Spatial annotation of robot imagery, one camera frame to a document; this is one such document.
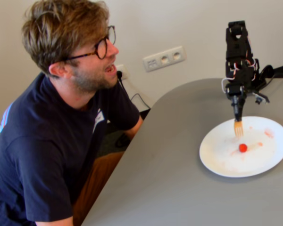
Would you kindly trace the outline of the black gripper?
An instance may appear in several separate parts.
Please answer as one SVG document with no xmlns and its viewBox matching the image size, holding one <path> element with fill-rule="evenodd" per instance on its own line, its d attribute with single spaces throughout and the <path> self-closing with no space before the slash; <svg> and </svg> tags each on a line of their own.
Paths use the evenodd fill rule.
<svg viewBox="0 0 283 226">
<path fill-rule="evenodd" d="M 242 112 L 246 95 L 244 86 L 241 84 L 227 84 L 225 87 L 225 93 L 228 98 L 232 98 L 235 120 L 242 120 Z"/>
</svg>

